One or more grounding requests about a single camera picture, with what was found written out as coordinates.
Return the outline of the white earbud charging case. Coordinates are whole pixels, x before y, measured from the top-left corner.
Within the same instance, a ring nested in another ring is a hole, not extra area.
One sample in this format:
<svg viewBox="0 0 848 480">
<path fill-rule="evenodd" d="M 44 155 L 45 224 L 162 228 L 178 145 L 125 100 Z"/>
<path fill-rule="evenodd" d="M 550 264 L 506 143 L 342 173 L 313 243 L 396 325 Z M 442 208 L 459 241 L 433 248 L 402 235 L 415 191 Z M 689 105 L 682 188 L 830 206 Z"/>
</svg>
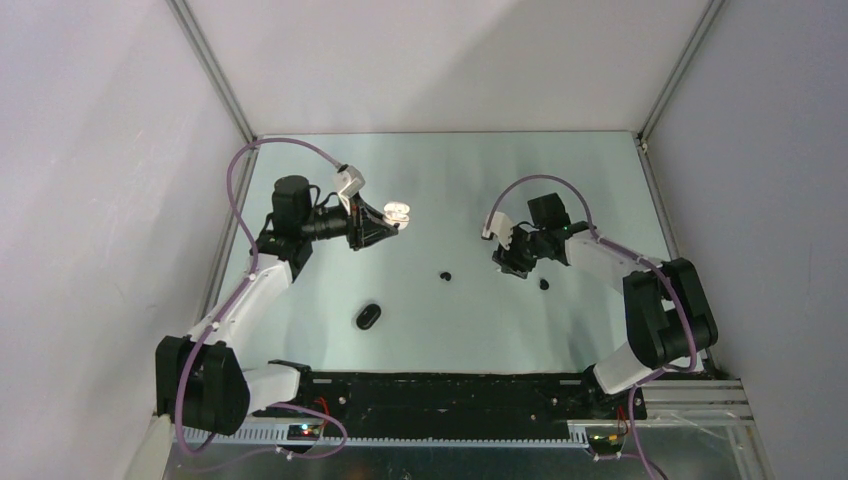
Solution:
<svg viewBox="0 0 848 480">
<path fill-rule="evenodd" d="M 410 211 L 406 203 L 388 202 L 383 209 L 383 220 L 397 230 L 404 230 L 410 223 Z"/>
</svg>

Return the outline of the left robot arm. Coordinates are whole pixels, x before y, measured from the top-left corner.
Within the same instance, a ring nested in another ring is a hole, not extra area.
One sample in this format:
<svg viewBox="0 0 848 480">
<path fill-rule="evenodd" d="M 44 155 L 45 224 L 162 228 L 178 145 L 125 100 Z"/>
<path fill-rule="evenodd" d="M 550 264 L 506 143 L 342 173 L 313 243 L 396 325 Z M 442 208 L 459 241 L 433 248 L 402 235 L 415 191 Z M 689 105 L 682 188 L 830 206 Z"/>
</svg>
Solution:
<svg viewBox="0 0 848 480">
<path fill-rule="evenodd" d="M 291 287 L 313 253 L 316 241 L 343 238 L 358 251 L 399 234 L 410 208 L 389 202 L 377 209 L 362 199 L 362 178 L 340 172 L 338 203 L 313 199 L 312 185 L 300 175 L 274 184 L 272 210 L 250 246 L 248 264 L 230 296 L 220 301 L 181 337 L 166 336 L 155 351 L 156 412 L 174 425 L 231 435 L 246 417 L 279 404 L 304 416 L 316 403 L 315 388 L 304 382 L 309 368 L 283 360 L 246 369 L 239 355 L 272 303 Z"/>
</svg>

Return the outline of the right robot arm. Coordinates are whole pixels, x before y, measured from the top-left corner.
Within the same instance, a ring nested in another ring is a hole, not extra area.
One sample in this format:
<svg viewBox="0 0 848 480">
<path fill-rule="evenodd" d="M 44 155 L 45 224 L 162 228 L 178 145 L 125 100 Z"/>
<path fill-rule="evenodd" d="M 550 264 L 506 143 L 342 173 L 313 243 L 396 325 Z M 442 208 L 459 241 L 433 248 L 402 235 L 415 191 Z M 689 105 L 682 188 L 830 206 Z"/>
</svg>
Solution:
<svg viewBox="0 0 848 480">
<path fill-rule="evenodd" d="M 718 340 L 718 328 L 694 264 L 685 258 L 660 261 L 626 249 L 574 222 L 558 194 L 529 201 L 530 222 L 513 222 L 492 210 L 482 238 L 495 239 L 492 259 L 505 274 L 524 279 L 541 259 L 576 268 L 622 295 L 626 341 L 588 367 L 581 402 L 606 418 L 622 403 L 621 392 L 697 354 Z"/>
</svg>

